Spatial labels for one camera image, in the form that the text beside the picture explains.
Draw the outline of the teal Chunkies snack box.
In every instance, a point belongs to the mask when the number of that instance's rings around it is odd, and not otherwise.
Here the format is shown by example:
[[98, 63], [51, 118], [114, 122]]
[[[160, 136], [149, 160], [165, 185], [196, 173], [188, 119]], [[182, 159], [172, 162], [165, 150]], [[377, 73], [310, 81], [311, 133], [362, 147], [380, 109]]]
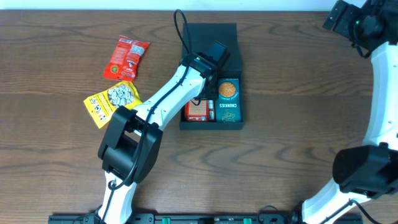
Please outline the teal Chunkies snack box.
[[218, 123], [240, 122], [240, 91], [238, 78], [218, 80], [218, 99], [215, 101], [216, 121]]

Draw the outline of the red candy bag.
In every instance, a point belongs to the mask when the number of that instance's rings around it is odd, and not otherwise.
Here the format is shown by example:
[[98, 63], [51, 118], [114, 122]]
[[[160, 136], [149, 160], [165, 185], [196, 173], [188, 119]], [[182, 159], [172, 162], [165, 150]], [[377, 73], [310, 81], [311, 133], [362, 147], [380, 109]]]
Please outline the red candy bag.
[[103, 77], [132, 82], [137, 77], [137, 68], [149, 42], [134, 40], [120, 35], [116, 48], [107, 64]]

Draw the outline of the red orange barcode box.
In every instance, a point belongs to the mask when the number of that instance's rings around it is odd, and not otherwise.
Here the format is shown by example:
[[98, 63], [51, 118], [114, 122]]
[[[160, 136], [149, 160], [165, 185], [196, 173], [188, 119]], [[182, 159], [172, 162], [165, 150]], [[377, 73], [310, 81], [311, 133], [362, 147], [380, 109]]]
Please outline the red orange barcode box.
[[190, 122], [207, 122], [209, 121], [209, 107], [206, 100], [190, 100], [185, 105], [185, 119]]

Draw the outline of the black gift box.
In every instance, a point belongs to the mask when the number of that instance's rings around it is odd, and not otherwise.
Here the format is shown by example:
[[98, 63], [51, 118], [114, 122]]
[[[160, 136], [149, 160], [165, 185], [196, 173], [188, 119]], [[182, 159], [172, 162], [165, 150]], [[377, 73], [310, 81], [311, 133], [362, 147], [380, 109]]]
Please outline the black gift box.
[[190, 122], [185, 119], [185, 106], [181, 109], [181, 130], [238, 130], [244, 125], [242, 60], [239, 53], [236, 24], [194, 23], [183, 30], [183, 40], [192, 44], [195, 59], [190, 64], [204, 76], [206, 72], [218, 72], [220, 78], [238, 78], [241, 121], [218, 123], [214, 121]]

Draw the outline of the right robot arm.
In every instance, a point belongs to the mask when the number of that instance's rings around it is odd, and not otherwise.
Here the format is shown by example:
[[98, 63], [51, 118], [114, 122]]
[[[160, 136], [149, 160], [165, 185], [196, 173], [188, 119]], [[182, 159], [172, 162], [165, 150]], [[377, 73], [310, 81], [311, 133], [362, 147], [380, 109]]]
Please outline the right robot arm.
[[397, 1], [337, 1], [323, 28], [345, 37], [372, 66], [373, 93], [360, 146], [340, 150], [332, 178], [298, 205], [289, 223], [351, 223], [354, 207], [397, 193]]

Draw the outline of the brown and white snack box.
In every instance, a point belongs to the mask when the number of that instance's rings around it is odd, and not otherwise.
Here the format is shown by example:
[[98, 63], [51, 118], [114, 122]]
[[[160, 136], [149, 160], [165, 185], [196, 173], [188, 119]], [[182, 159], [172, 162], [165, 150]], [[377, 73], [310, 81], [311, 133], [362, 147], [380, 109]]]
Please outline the brown and white snack box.
[[208, 100], [208, 110], [209, 110], [209, 120], [215, 120], [215, 102], [213, 100]]

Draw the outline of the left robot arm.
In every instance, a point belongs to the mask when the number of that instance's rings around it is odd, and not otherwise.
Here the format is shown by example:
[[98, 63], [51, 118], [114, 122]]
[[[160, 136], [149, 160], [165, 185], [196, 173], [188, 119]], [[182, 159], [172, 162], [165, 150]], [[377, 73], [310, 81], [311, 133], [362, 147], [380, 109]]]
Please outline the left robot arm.
[[98, 150], [106, 190], [96, 223], [129, 220], [134, 191], [157, 160], [166, 125], [190, 100], [214, 87], [229, 56], [218, 41], [204, 54], [188, 54], [152, 97], [132, 110], [120, 106], [113, 113]]

